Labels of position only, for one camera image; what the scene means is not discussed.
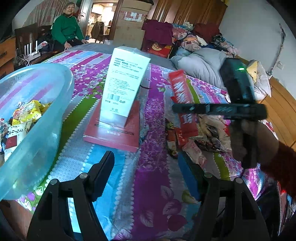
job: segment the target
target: light blue plastic bowl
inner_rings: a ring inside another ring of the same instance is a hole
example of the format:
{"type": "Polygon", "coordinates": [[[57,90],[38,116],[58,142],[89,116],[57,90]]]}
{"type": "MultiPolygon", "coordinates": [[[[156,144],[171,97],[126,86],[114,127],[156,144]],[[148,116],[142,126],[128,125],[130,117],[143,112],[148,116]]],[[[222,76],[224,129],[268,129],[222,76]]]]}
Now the light blue plastic bowl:
{"type": "Polygon", "coordinates": [[[61,64],[28,66],[0,80],[0,118],[6,121],[19,102],[52,102],[0,168],[0,200],[27,195],[49,171],[59,145],[62,116],[73,90],[72,72],[61,64]]]}

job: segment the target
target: red sleeve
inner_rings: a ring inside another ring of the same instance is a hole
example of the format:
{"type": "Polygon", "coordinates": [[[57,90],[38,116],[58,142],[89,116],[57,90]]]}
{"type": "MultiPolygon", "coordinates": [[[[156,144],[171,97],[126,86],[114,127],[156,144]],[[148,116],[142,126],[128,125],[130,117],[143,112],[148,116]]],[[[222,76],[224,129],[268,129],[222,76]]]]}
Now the red sleeve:
{"type": "Polygon", "coordinates": [[[261,170],[279,181],[282,189],[296,198],[296,152],[283,143],[279,143],[276,156],[268,165],[261,165],[261,170]]]}

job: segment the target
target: black face mask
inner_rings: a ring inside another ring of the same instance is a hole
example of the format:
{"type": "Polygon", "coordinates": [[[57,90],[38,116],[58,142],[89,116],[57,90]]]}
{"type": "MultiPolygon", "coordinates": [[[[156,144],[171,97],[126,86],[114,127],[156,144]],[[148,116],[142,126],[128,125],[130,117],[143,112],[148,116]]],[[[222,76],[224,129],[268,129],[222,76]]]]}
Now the black face mask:
{"type": "Polygon", "coordinates": [[[66,14],[66,13],[64,13],[64,12],[63,12],[63,15],[64,15],[65,17],[67,17],[67,18],[69,18],[69,17],[72,16],[72,14],[66,14]]]}

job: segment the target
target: human hand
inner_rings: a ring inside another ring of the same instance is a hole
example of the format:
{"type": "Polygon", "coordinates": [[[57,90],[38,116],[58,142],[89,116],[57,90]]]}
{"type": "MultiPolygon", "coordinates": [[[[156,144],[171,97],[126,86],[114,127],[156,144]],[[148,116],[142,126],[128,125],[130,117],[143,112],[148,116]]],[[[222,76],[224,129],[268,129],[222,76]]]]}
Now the human hand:
{"type": "Polygon", "coordinates": [[[67,49],[69,49],[69,48],[72,48],[71,44],[69,44],[68,42],[66,42],[66,43],[64,44],[64,46],[65,46],[65,50],[67,50],[67,49]]]}
{"type": "Polygon", "coordinates": [[[243,146],[243,133],[257,139],[259,152],[257,162],[267,165],[278,152],[279,141],[268,127],[261,122],[243,120],[241,122],[241,129],[237,125],[231,124],[229,130],[232,154],[238,161],[242,161],[247,154],[247,150],[243,146]]]}

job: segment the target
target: elderly woman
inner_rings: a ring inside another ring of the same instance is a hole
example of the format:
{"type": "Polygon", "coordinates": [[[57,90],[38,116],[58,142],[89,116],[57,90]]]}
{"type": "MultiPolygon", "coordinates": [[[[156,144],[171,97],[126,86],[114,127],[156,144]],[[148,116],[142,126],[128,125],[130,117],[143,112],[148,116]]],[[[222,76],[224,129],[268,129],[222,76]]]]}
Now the elderly woman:
{"type": "Polygon", "coordinates": [[[52,26],[54,50],[62,52],[71,47],[88,43],[84,40],[76,18],[72,15],[74,10],[75,3],[69,2],[65,6],[63,14],[55,20],[52,26]]]}

